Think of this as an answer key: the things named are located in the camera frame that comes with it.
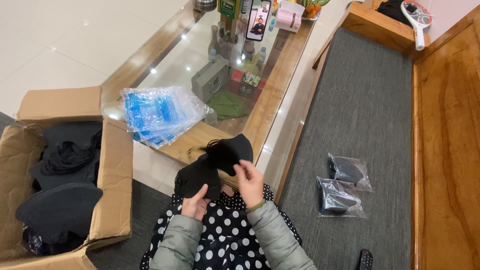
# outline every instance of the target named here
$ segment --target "jacket sleeve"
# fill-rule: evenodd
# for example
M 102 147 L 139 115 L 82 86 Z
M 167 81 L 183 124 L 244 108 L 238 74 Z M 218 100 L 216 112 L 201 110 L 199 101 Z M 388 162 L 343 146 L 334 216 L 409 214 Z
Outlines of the jacket sleeve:
M 273 270 L 317 270 L 272 201 L 248 213 L 247 218 Z
M 175 215 L 163 236 L 150 269 L 192 270 L 203 225 L 187 216 Z

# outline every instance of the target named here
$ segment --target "electric fly swatter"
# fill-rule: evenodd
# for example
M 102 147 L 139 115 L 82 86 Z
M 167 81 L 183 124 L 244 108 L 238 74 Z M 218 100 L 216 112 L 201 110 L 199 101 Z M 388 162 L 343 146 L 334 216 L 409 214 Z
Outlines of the electric fly swatter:
M 405 17 L 413 26 L 416 49 L 423 50 L 425 48 L 423 29 L 432 24 L 432 16 L 426 8 L 411 0 L 403 1 L 400 7 Z

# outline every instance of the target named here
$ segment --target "remote control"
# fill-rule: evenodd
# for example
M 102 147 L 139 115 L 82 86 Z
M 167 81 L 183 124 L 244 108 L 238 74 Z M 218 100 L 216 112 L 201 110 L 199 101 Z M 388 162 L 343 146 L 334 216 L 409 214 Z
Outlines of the remote control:
M 361 251 L 359 270 L 372 270 L 373 256 L 366 249 Z

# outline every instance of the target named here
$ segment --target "smartphone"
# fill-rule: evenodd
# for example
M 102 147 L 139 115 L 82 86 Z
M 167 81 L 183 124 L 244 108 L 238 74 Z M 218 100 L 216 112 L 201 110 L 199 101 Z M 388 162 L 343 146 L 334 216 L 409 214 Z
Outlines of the smartphone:
M 272 2 L 270 0 L 251 0 L 250 16 L 248 18 L 247 39 L 262 41 L 265 33 L 265 25 L 270 14 Z

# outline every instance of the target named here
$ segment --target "polka dot skirt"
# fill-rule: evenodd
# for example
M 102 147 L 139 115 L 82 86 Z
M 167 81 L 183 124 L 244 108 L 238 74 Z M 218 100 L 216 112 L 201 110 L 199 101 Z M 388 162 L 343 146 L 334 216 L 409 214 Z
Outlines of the polka dot skirt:
M 266 184 L 264 198 L 267 201 L 273 200 L 270 186 Z M 149 269 L 170 219 L 181 214 L 182 202 L 183 198 L 172 195 L 172 205 L 160 215 L 155 225 L 150 248 L 142 257 L 140 270 Z M 270 269 L 255 231 L 248 222 L 246 208 L 238 191 L 232 197 L 222 192 L 219 200 L 210 202 L 202 220 L 204 228 L 195 255 L 194 270 Z M 301 245 L 301 238 L 288 216 L 281 211 L 280 214 Z

